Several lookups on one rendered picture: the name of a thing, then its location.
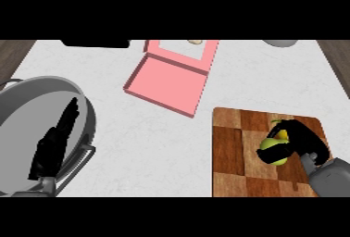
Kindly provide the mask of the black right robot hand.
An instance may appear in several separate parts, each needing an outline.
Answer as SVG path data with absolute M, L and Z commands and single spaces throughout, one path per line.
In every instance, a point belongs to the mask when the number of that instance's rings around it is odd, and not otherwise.
M 301 156 L 305 153 L 317 153 L 317 166 L 323 165 L 330 158 L 330 151 L 314 130 L 311 130 L 298 119 L 286 120 L 284 129 L 287 130 L 289 144 L 293 153 L 298 153 Z

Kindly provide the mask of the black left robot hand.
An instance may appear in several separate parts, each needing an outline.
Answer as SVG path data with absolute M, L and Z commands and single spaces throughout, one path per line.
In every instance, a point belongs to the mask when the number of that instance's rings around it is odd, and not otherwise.
M 58 125 L 52 127 L 38 143 L 32 161 L 29 179 L 57 177 L 66 159 L 67 141 L 73 132 L 76 119 L 80 116 L 79 99 L 73 98 L 63 113 Z

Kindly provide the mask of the yellow-green pear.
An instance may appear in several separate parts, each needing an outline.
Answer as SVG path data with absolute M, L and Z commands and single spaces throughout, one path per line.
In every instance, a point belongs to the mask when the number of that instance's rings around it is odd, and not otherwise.
M 258 155 L 265 163 L 274 166 L 283 166 L 292 156 L 287 130 L 284 129 L 286 120 L 275 119 L 275 126 L 268 134 L 267 139 L 261 142 Z

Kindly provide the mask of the wooden checkered cutting board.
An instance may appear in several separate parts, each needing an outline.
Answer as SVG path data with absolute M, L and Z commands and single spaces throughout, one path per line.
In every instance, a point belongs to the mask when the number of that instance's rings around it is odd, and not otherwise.
M 298 119 L 327 142 L 317 118 L 216 107 L 212 116 L 212 195 L 215 197 L 317 197 L 298 154 L 268 165 L 256 150 L 275 119 Z

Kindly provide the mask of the pink cardboard box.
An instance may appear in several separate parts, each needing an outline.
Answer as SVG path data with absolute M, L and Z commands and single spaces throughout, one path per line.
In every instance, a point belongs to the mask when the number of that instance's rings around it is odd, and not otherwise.
M 219 41 L 205 43 L 200 59 L 160 47 L 160 40 L 147 40 L 145 56 L 123 86 L 135 97 L 193 118 L 212 71 Z

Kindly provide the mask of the large grey metal pot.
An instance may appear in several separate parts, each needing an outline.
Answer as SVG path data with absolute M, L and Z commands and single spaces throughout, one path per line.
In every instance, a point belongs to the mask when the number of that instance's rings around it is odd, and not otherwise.
M 10 80 L 0 91 L 0 197 L 27 191 L 41 181 L 29 179 L 38 143 L 58 125 L 66 107 L 79 99 L 79 111 L 66 159 L 57 176 L 64 189 L 97 152 L 92 145 L 97 132 L 97 113 L 79 85 L 57 76 Z

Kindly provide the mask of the grey round bowl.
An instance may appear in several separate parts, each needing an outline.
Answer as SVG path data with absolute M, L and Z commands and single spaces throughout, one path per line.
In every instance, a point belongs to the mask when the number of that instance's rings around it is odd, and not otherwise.
M 298 40 L 267 40 L 267 43 L 275 47 L 290 47 L 298 43 Z

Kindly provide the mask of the black appliance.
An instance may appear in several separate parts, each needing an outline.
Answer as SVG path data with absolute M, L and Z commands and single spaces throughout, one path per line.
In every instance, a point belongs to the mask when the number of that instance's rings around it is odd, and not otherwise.
M 128 48 L 131 46 L 129 40 L 63 40 L 66 46 L 76 47 L 101 47 L 101 48 Z

